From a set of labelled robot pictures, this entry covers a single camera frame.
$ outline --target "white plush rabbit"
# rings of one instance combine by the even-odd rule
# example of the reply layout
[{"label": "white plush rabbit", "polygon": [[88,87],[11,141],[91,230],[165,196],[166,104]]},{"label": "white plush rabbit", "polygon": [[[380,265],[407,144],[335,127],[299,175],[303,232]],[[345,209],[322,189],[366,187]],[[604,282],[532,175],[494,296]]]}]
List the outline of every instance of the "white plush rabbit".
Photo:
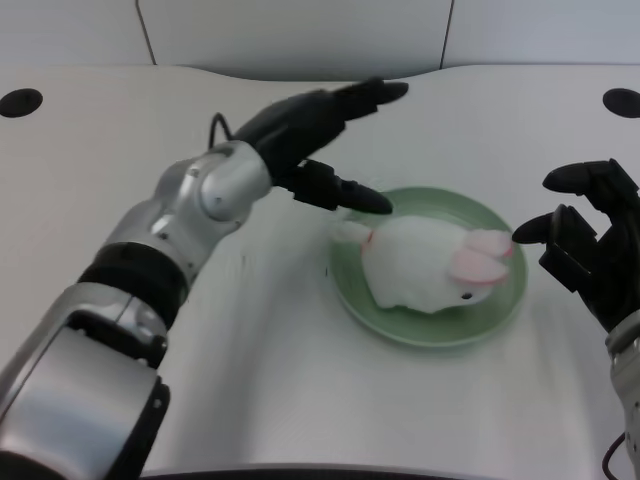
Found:
[{"label": "white plush rabbit", "polygon": [[364,274],[378,306],[425,313],[486,299],[508,275],[499,258],[512,251],[507,232],[469,231],[417,216],[394,218],[375,230],[342,222],[333,238],[361,245]]}]

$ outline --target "silver robot arm segment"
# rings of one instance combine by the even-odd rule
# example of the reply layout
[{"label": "silver robot arm segment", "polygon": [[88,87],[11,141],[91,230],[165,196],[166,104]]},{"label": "silver robot arm segment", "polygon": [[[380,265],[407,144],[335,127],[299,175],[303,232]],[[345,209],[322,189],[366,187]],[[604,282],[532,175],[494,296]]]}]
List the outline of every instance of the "silver robot arm segment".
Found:
[{"label": "silver robot arm segment", "polygon": [[[223,144],[169,168],[153,198],[126,214],[100,252],[118,248],[126,256],[133,247],[135,260],[137,248],[148,248],[170,259],[177,267],[171,275],[184,277],[185,297],[216,244],[270,189],[253,148]],[[126,273],[126,264],[119,267]],[[119,281],[118,274],[105,278]],[[169,402],[155,368],[173,318],[123,288],[82,279],[69,287],[4,370],[3,479],[139,475]]]}]

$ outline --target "black circular hole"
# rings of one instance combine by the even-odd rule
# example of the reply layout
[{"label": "black circular hole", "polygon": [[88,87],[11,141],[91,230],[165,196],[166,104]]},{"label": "black circular hole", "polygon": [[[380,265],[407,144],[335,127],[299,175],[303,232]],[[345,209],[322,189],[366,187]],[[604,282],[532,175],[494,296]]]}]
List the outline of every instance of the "black circular hole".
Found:
[{"label": "black circular hole", "polygon": [[24,117],[42,105],[42,94],[33,88],[22,88],[7,93],[0,99],[0,115],[7,118]]},{"label": "black circular hole", "polygon": [[640,93],[627,88],[614,88],[602,97],[611,113],[624,118],[640,118]]}]

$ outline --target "light green dish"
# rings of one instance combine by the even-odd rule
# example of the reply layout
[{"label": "light green dish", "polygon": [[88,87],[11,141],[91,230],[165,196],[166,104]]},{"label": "light green dish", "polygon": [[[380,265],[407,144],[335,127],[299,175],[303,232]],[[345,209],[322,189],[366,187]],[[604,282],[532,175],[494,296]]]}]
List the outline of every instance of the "light green dish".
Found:
[{"label": "light green dish", "polygon": [[[404,188],[385,192],[394,206],[392,217],[419,215],[439,218],[462,227],[511,231],[484,205],[457,193],[437,188]],[[390,217],[354,212],[349,220],[376,227]],[[362,323],[385,337],[423,347],[453,347],[478,341],[506,325],[517,313],[527,285],[527,265],[522,249],[514,245],[506,261],[509,277],[495,287],[484,302],[452,307],[433,314],[404,307],[379,308],[369,291],[360,247],[334,243],[330,270],[340,297]]]}]

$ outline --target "white table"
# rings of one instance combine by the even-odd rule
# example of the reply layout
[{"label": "white table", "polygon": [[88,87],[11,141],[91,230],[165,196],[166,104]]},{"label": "white table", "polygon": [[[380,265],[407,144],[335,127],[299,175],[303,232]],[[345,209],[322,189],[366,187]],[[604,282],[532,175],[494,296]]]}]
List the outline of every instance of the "white table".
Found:
[{"label": "white table", "polygon": [[[315,158],[378,188],[433,185],[513,227],[560,202],[552,168],[614,157],[640,180],[640,120],[602,105],[640,89],[640,67],[465,67],[409,79],[408,96],[350,125]],[[120,216],[173,161],[201,153],[211,115],[240,126],[311,83],[177,67],[0,69],[0,95],[42,107],[0,118],[0,364],[74,282]],[[529,288],[510,328],[430,352],[356,323],[325,277],[335,214],[274,191],[225,239],[171,331],[172,404],[147,470],[256,462],[401,466],[522,480],[602,478],[623,430],[605,333],[527,249]],[[631,478],[625,456],[614,469]]]}]

